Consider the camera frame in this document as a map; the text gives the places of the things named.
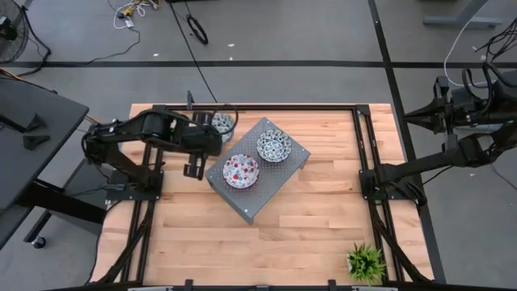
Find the black desk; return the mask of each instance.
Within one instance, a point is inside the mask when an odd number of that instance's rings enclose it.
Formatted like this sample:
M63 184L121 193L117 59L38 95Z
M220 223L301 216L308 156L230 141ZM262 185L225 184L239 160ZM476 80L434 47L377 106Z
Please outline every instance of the black desk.
M0 106L7 100L41 116L46 128L30 134L50 139L35 150L26 150L22 133L7 127L0 130L0 248L35 205L102 223L104 209L68 197L64 188L37 179L81 124L88 107L25 82L0 79Z

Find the green plant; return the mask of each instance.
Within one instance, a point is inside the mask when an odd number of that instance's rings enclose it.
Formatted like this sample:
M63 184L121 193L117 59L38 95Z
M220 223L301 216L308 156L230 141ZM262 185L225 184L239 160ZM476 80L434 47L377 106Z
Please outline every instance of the green plant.
M380 262L380 250L364 242L357 246L354 243L354 250L348 253L348 260L351 265L350 277L354 280L364 280L368 285L379 280L385 273L386 264Z

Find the white cable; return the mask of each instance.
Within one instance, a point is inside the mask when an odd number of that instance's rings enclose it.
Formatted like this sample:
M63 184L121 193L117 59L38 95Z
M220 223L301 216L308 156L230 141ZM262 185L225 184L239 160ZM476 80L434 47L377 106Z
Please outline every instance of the white cable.
M115 15L113 15L113 27L115 29L124 29L124 28L128 28L128 25L124 25L123 27L117 27L116 26L116 19L117 19L117 16L119 14L119 11L124 8L124 7L127 7L127 6L131 6L132 4L134 3L134 1L131 1L130 3L126 4L126 5L123 5L121 7L119 7L116 11L115 11ZM147 4L147 3L143 3L143 2L140 2L136 5L136 10L138 12L138 14L141 16L141 17L145 17L145 9L143 6L151 6L150 4Z
M155 9L155 10L158 9L158 5L153 0L147 0L147 1L151 2L151 4L153 4L153 9Z
M449 82L452 84L452 85L456 85L456 86L461 86L463 87L462 84L458 84L458 83L455 83L453 82L450 78L449 78L449 75L447 73L447 60L449 59L449 57L451 56L451 53L452 51L454 50L454 47L456 47L456 43L458 42L458 40L460 39L460 36L461 34L463 33L463 31L467 28L467 26L470 24L470 22L472 21L472 19L474 19L474 17L476 17L476 15L479 13L479 11L481 11L483 9L483 7L485 7L486 3L476 12L475 15L473 15L469 21L467 21L467 23L463 26L463 28L461 28L460 30L460 33L458 34L458 36L456 37L456 39L454 40L454 43L452 43L452 47L451 47L451 50L449 50L449 53L447 54L447 56L445 57L445 61L443 61L443 71L445 72L445 77L447 77L447 79L449 80ZM475 85L484 85L486 84L486 82L477 82L477 83L474 83Z
M130 5L132 5L132 1L131 1L130 3L128 3L128 4L126 4L126 5L120 6L120 7L115 11L115 15L113 15L113 27L114 27L115 29L124 29L124 28L127 28L127 27L128 27L128 25L124 25L123 27L117 27L117 26L116 26L116 17L117 17L117 15L119 14L120 9L122 9L122 8L124 8L124 7L127 7L127 6L130 6Z
M150 4L140 3L137 5L137 12L141 17L145 17L145 9L143 6L151 6Z

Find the desk leg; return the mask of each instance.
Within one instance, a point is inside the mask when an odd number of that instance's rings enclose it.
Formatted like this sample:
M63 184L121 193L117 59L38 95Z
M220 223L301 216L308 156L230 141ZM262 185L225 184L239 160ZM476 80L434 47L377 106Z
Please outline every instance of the desk leg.
M66 196L51 188L33 183L19 198L20 205L35 205L45 209L68 214L86 221L102 224L106 210L89 203Z
M425 16L424 24L441 24L463 27L472 19L467 29L494 28L502 23L501 19L488 17L473 17L487 3L488 0L471 0L458 16Z
M305 166L305 162L307 162L307 159L304 160L304 162L298 167L300 170L303 170L304 169L304 166Z
M25 236L23 241L26 243L32 243L34 246L37 246L38 243L41 243L41 242L38 242L38 239L41 240L43 238L40 238L38 236L38 234L40 234L40 231L45 227L45 225L47 224L47 221L48 221L48 219L50 219L50 217L52 217L52 214L50 214L50 211L48 211L46 209L43 212L43 214L41 214L40 219L38 219L38 222L31 228L29 233Z

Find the bowl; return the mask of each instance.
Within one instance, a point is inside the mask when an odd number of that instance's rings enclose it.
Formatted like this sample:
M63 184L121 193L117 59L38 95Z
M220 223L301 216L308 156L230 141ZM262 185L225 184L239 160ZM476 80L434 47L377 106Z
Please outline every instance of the bowl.
M227 132L229 129L233 127L233 118L232 116L224 113L216 113L212 118L212 125L217 129L219 133ZM223 144L231 141L233 138L233 131L231 133L223 134L222 140Z
M223 177L233 188L248 188L259 178L259 165L248 154L236 154L226 160Z
M278 129L269 129L257 140L257 152L268 162L282 162L292 150L291 138Z

